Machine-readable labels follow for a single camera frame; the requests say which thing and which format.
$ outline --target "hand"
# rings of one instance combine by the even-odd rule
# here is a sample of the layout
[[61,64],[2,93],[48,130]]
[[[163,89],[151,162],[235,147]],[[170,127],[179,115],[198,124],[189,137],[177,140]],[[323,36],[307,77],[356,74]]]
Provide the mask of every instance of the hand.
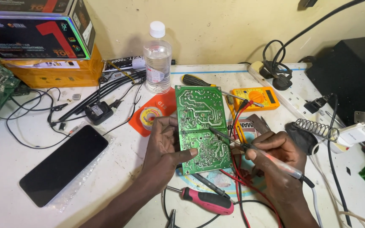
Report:
[[[286,132],[266,132],[253,140],[253,145],[266,153],[280,159],[290,166],[305,172],[307,156],[292,141]],[[246,159],[264,171],[269,195],[281,205],[289,205],[305,200],[302,184],[299,180],[281,171],[270,159],[262,153],[249,149]]]
[[157,117],[147,144],[142,172],[136,181],[153,194],[160,193],[173,177],[176,166],[198,154],[196,148],[180,151],[178,120],[174,117]]

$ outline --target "plastic water bottle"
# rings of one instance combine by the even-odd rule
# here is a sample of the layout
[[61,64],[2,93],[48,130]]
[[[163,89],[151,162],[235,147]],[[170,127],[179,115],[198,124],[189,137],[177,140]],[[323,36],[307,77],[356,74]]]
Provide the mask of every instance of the plastic water bottle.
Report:
[[146,86],[155,94],[164,94],[170,90],[171,45],[163,40],[165,25],[162,22],[150,23],[150,36],[143,47],[146,61]]

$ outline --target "bottle cap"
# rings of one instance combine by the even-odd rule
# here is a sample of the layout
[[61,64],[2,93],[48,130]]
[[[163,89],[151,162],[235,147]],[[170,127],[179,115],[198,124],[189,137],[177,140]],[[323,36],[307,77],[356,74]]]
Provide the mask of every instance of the bottle cap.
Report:
[[165,36],[165,25],[162,22],[154,21],[150,23],[150,36],[162,38]]

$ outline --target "green circuit board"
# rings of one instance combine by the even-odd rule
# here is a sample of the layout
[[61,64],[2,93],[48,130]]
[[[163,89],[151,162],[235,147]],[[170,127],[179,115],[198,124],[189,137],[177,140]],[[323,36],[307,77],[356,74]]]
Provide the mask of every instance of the green circuit board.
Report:
[[229,140],[216,136],[213,127],[227,134],[220,87],[175,86],[181,150],[197,148],[198,155],[182,164],[184,175],[232,166]]

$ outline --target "white table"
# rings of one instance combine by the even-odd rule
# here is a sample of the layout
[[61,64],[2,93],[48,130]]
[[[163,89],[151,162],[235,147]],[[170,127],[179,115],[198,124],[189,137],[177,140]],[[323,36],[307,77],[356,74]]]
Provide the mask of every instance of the white table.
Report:
[[[247,73],[247,65],[190,65],[172,67],[172,84],[182,84],[180,78],[183,74],[190,72],[205,81],[222,87],[224,91],[233,88],[260,87],[260,84]],[[114,91],[104,101],[114,101],[119,98],[129,85],[124,85]],[[68,102],[74,93],[81,93],[82,99],[86,98],[97,88],[63,88],[62,96],[58,104]],[[102,130],[108,130],[124,122],[129,116],[132,99],[137,89],[134,88],[119,106],[113,117],[99,125]],[[145,104],[152,95],[142,87],[142,99],[138,108]],[[57,98],[58,92],[51,93]],[[27,101],[35,95],[17,97],[19,102]],[[48,107],[50,100],[43,98],[39,107]],[[53,120],[58,119],[64,112],[75,106],[78,101],[71,101],[60,113],[55,112]],[[9,101],[3,107],[0,116],[7,117],[16,108],[13,102]],[[226,117],[230,113],[225,106]],[[296,118],[284,107],[280,106],[273,111],[259,111],[256,114],[262,115],[271,129],[275,132],[284,130],[284,124],[295,121]],[[18,120],[10,121],[13,132],[23,141],[32,145],[52,145],[64,136],[53,132],[47,122],[48,112],[38,111],[29,113]],[[86,119],[80,119],[67,123],[66,131],[80,124]],[[141,169],[148,137],[141,137],[132,127],[124,125],[111,133],[115,138],[109,152],[103,156],[96,169],[85,181],[68,207],[61,213],[57,209],[49,207],[38,208],[27,197],[18,185],[18,181],[38,163],[52,153],[58,146],[34,150],[26,148],[15,141],[7,131],[5,121],[0,120],[0,227],[75,227],[88,219],[93,213],[102,209],[109,200],[121,191],[125,190],[132,182],[134,175]],[[320,146],[317,156],[324,168],[332,188],[335,184],[330,173],[328,164],[327,147]],[[333,154],[337,175],[345,195],[347,206],[354,213],[365,217],[365,182],[359,177],[358,172],[365,166],[365,155],[361,152],[360,146],[354,146],[346,153]],[[351,170],[351,176],[346,173],[346,166]],[[307,176],[316,183],[319,208],[325,227],[339,227],[335,216],[335,210],[329,198],[328,191],[322,177],[308,160],[306,165]],[[170,185],[182,188],[186,183],[180,177],[175,176]],[[313,201],[311,190],[304,185],[304,195],[312,214]],[[259,195],[251,195],[245,199],[260,198]],[[206,212],[193,203],[182,201],[174,192],[167,192],[167,209],[176,209],[176,224],[181,227],[196,227],[208,221],[213,214]],[[244,204],[244,210],[252,227],[277,227],[274,215],[264,206],[258,204]],[[155,196],[145,205],[127,224],[127,227],[164,227],[167,223],[161,205],[161,195]],[[352,218],[353,227],[362,227],[357,220]],[[244,227],[238,208],[230,216],[220,216],[208,227]]]

